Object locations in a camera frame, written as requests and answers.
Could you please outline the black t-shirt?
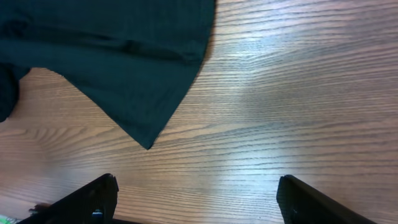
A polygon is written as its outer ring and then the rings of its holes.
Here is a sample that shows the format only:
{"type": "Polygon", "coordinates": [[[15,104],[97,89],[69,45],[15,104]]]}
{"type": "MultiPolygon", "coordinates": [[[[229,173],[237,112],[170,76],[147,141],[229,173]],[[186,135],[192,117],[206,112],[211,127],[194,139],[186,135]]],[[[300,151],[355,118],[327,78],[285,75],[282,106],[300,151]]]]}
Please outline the black t-shirt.
{"type": "Polygon", "coordinates": [[[214,0],[2,0],[1,119],[31,68],[64,76],[143,148],[205,59],[214,0]]]}

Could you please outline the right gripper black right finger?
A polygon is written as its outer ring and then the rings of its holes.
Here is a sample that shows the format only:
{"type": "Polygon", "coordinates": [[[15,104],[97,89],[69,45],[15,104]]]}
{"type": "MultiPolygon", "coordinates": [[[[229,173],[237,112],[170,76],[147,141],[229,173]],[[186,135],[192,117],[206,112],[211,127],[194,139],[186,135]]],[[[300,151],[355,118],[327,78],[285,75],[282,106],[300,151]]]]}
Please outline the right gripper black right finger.
{"type": "Polygon", "coordinates": [[[300,179],[279,179],[276,200],[287,224],[376,224],[300,179]]]}

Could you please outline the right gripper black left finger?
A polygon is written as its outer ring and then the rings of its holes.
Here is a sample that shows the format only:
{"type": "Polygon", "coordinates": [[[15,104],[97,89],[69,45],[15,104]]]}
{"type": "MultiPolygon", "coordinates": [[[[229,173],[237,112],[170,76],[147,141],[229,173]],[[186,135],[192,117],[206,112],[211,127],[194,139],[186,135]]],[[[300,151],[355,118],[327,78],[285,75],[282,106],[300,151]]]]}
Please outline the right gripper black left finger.
{"type": "Polygon", "coordinates": [[[112,223],[118,192],[115,176],[104,174],[49,207],[35,206],[20,224],[112,223]]]}

